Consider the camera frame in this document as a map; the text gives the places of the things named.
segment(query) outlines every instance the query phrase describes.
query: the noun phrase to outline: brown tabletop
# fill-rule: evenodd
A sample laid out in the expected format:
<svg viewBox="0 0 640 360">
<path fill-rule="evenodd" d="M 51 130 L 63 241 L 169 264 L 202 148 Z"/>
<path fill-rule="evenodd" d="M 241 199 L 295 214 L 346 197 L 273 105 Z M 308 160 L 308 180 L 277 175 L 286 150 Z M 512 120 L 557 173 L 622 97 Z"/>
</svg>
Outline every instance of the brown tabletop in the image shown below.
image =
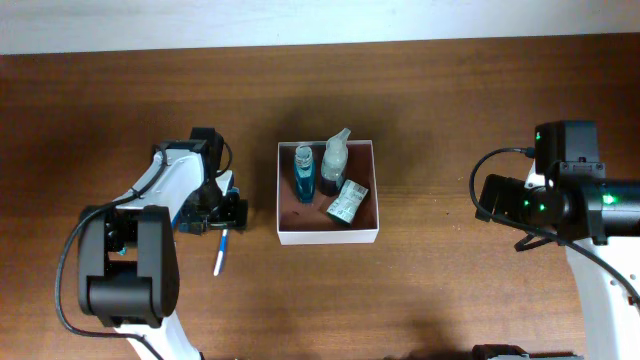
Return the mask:
<svg viewBox="0 0 640 360">
<path fill-rule="evenodd" d="M 531 146 L 536 124 L 598 122 L 609 177 L 640 178 L 640 36 L 132 51 L 0 58 L 0 357 L 131 359 L 124 340 L 71 335 L 53 284 L 88 204 L 127 190 L 150 146 L 214 126 L 234 151 L 249 229 L 176 234 L 178 313 L 207 359 L 427 359 L 509 343 L 585 352 L 564 249 L 517 254 L 522 234 L 474 219 L 485 153 Z M 380 233 L 371 245 L 283 247 L 276 144 L 343 127 L 373 140 Z M 523 178 L 504 155 L 479 177 Z M 80 313 L 75 246 L 63 283 Z"/>
</svg>

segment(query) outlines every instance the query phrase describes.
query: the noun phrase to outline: white background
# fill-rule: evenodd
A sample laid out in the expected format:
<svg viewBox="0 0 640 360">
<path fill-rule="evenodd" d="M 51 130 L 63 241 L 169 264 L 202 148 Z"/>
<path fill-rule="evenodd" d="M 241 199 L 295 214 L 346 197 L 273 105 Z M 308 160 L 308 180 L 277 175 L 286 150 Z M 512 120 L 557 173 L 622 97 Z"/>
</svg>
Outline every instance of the white background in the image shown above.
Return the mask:
<svg viewBox="0 0 640 360">
<path fill-rule="evenodd" d="M 0 0 L 0 53 L 640 31 L 638 0 Z"/>
</svg>

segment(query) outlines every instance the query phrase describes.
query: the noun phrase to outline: marker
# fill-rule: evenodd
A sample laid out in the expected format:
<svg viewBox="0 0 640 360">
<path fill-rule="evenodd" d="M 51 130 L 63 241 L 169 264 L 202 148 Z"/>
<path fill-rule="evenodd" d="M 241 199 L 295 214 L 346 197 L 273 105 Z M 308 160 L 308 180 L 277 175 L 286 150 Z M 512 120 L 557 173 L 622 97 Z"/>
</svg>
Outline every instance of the marker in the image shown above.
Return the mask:
<svg viewBox="0 0 640 360">
<path fill-rule="evenodd" d="M 220 249 L 218 250 L 218 257 L 216 258 L 216 266 L 213 268 L 213 276 L 220 274 L 220 268 L 222 267 L 222 259 L 224 258 L 224 252 L 227 251 L 227 235 L 229 230 L 222 230 L 222 238 L 220 239 Z"/>
</svg>

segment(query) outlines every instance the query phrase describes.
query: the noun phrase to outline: bottle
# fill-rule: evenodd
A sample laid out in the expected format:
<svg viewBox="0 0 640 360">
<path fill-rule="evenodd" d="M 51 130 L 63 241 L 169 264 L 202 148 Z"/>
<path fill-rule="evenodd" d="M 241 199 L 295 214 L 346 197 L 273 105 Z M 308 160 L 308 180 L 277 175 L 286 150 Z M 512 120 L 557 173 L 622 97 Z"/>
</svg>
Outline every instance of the bottle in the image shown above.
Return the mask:
<svg viewBox="0 0 640 360">
<path fill-rule="evenodd" d="M 313 161 L 313 152 L 308 146 L 298 146 L 294 159 L 294 172 L 296 174 L 296 195 L 303 204 L 313 201 L 316 191 L 316 167 Z"/>
<path fill-rule="evenodd" d="M 351 130 L 344 128 L 336 136 L 327 141 L 327 149 L 322 158 L 322 168 L 320 173 L 320 192 L 327 196 L 334 196 L 340 193 L 345 179 L 345 169 L 347 168 L 347 138 Z"/>
</svg>

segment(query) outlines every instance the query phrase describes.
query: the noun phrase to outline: white box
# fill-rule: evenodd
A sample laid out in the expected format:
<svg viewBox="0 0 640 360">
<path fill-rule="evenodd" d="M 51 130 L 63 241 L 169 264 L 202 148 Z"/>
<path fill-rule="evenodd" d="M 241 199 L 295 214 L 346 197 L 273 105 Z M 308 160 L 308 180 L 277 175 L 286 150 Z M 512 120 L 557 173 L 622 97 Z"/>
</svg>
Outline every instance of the white box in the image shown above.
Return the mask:
<svg viewBox="0 0 640 360">
<path fill-rule="evenodd" d="M 300 145 L 308 145 L 313 150 L 316 192 L 312 204 L 300 203 L 295 194 L 293 158 Z M 326 141 L 278 143 L 276 226 L 282 245 L 372 243 L 378 235 L 380 222 L 373 143 L 371 140 L 347 141 L 346 178 L 369 189 L 351 227 L 334 222 L 326 214 L 337 196 L 327 197 L 318 191 L 325 146 Z"/>
</svg>

